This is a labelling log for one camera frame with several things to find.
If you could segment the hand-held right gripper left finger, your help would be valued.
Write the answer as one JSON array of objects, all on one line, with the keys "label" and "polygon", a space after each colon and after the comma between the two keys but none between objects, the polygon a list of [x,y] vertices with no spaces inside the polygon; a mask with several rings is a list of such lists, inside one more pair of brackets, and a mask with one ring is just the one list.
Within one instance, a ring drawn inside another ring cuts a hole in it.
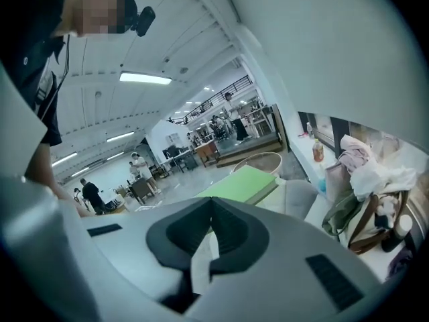
[{"label": "hand-held right gripper left finger", "polygon": [[66,322],[212,322],[212,301],[195,299],[192,258],[168,238],[197,219],[208,199],[191,199],[147,211],[80,218],[62,208],[64,254],[72,270],[62,292]]}]

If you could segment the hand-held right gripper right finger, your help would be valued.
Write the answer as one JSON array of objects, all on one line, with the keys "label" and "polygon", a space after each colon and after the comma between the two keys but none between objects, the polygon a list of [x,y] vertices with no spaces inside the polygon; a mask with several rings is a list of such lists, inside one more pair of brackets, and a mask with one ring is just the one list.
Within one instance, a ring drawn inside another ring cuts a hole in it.
[{"label": "hand-held right gripper right finger", "polygon": [[267,229],[265,253],[249,269],[215,276],[197,301],[200,322],[360,322],[381,284],[352,252],[313,225],[259,207],[225,203]]}]

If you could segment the white flower-shaped pouf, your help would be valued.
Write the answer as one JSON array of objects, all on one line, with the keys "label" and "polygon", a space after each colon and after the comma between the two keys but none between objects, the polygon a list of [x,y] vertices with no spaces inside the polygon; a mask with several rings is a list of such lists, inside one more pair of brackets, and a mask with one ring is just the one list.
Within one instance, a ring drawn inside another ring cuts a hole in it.
[{"label": "white flower-shaped pouf", "polygon": [[330,204],[319,191],[306,180],[276,178],[277,188],[257,206],[276,213],[289,215],[321,228],[322,220]]}]

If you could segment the green notebook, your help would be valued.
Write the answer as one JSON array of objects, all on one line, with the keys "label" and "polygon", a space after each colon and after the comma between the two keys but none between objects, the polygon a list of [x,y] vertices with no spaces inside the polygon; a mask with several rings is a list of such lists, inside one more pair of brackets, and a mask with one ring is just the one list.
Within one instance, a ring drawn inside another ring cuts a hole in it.
[{"label": "green notebook", "polygon": [[198,193],[195,197],[217,197],[256,205],[277,187],[278,184],[274,175],[245,165]]}]

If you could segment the small wooden desk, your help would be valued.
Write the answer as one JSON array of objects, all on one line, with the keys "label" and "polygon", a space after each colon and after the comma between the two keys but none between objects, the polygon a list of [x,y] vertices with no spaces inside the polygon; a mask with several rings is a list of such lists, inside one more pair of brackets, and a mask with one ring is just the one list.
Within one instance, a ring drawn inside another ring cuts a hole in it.
[{"label": "small wooden desk", "polygon": [[133,182],[129,182],[128,189],[139,203],[145,204],[147,196],[155,196],[154,190],[150,188],[144,178],[139,178]]}]

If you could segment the olive green bag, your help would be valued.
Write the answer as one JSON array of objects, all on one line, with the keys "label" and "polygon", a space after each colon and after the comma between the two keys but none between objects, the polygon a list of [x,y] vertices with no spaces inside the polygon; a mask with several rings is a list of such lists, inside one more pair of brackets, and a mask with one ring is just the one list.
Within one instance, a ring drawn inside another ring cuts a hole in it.
[{"label": "olive green bag", "polygon": [[351,235],[357,226],[357,221],[363,203],[358,201],[353,190],[339,194],[322,221],[323,230],[333,237],[347,232]]}]

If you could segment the beige handbag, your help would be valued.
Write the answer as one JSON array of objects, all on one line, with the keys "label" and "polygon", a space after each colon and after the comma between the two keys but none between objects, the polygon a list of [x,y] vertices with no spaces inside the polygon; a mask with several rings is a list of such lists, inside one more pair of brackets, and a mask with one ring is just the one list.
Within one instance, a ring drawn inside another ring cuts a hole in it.
[{"label": "beige handbag", "polygon": [[331,203],[343,193],[351,190],[350,174],[340,162],[325,169],[326,197]]}]

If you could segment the round beige tub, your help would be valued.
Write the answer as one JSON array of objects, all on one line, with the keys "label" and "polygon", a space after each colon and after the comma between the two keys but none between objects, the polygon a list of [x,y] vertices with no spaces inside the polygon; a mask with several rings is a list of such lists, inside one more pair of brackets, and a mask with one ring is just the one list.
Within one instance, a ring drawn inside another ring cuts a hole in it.
[{"label": "round beige tub", "polygon": [[275,152],[262,152],[251,155],[236,164],[231,173],[238,171],[238,169],[244,166],[251,166],[276,177],[283,176],[283,158]]}]

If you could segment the raised wooden platform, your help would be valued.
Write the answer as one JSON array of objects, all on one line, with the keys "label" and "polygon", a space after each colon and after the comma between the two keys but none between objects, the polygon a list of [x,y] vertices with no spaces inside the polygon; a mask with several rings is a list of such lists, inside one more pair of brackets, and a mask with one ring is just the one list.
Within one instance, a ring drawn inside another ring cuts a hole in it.
[{"label": "raised wooden platform", "polygon": [[234,141],[228,148],[221,148],[219,146],[220,157],[216,163],[217,168],[238,164],[240,161],[254,154],[281,152],[282,150],[290,149],[286,129],[278,106],[273,104],[264,107],[268,107],[270,110],[269,120],[273,127],[273,132],[258,138],[247,118],[247,114],[243,123],[247,122],[245,128],[248,134],[251,135],[251,138],[247,138],[243,142]]}]

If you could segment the black cabinet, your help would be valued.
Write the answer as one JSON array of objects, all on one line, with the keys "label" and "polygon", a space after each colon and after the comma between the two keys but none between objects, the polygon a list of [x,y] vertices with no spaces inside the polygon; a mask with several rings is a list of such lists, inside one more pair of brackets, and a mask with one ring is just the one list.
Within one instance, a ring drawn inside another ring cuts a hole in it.
[{"label": "black cabinet", "polygon": [[181,153],[178,157],[178,164],[181,171],[184,169],[191,171],[198,166],[192,150],[187,150],[186,152]]}]

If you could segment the black flask white lid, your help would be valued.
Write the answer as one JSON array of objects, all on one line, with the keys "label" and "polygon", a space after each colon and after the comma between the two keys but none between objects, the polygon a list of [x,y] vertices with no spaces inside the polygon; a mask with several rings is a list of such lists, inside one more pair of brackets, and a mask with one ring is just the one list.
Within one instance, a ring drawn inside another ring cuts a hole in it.
[{"label": "black flask white lid", "polygon": [[392,229],[390,236],[382,241],[381,248],[384,252],[393,251],[409,234],[413,226],[412,218],[409,215],[401,215],[396,225]]}]

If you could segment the dark purple folded cloth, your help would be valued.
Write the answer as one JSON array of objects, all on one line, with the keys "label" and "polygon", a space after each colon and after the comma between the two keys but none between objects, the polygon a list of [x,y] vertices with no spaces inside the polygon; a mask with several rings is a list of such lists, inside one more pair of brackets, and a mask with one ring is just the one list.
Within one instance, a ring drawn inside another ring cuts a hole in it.
[{"label": "dark purple folded cloth", "polygon": [[395,276],[397,273],[405,270],[413,260],[413,253],[408,248],[402,248],[388,267],[388,278]]}]

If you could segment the white crumpled cloth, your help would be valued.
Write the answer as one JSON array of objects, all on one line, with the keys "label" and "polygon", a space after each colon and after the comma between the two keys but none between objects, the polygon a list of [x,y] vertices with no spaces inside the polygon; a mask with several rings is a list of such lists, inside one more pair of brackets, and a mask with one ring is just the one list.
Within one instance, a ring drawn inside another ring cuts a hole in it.
[{"label": "white crumpled cloth", "polygon": [[410,191],[416,184],[417,174],[413,168],[388,168],[370,159],[355,169],[350,178],[351,188],[358,201],[375,195]]}]

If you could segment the wooden cabinet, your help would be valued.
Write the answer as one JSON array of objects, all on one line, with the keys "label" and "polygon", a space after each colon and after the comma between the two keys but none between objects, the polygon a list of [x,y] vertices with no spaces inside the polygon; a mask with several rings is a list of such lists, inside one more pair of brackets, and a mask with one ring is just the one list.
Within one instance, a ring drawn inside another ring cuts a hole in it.
[{"label": "wooden cabinet", "polygon": [[202,161],[204,167],[217,162],[219,151],[214,140],[205,142],[195,148],[195,152]]}]

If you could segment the pink garment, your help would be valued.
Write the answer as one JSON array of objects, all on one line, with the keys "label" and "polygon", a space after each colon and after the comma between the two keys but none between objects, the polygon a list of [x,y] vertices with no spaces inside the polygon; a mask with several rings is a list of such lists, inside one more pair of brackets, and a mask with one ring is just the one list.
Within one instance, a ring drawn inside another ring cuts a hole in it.
[{"label": "pink garment", "polygon": [[345,167],[349,174],[373,158],[371,148],[351,136],[344,135],[340,141],[340,147],[342,152],[338,157],[338,162]]}]

